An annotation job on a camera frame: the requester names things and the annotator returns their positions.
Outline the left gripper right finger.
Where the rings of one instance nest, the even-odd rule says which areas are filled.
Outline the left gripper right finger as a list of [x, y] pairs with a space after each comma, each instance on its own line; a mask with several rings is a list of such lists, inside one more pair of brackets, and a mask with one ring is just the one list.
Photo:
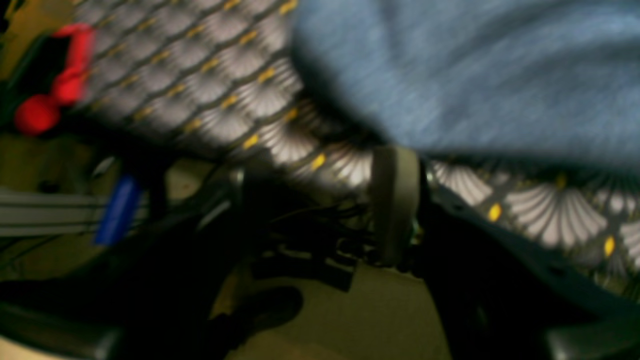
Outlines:
[[423, 186], [419, 264], [454, 360], [637, 360], [639, 306]]

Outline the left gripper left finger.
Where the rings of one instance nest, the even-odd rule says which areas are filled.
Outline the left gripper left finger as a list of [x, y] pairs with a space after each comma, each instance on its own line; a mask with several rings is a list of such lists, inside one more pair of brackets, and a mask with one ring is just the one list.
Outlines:
[[368, 207], [288, 189], [262, 173], [211, 178], [130, 238], [142, 253], [128, 278], [137, 294], [122, 360], [224, 360], [254, 335], [291, 322], [304, 305], [294, 285], [243, 296], [215, 314], [233, 271], [319, 280], [349, 290], [373, 243]]

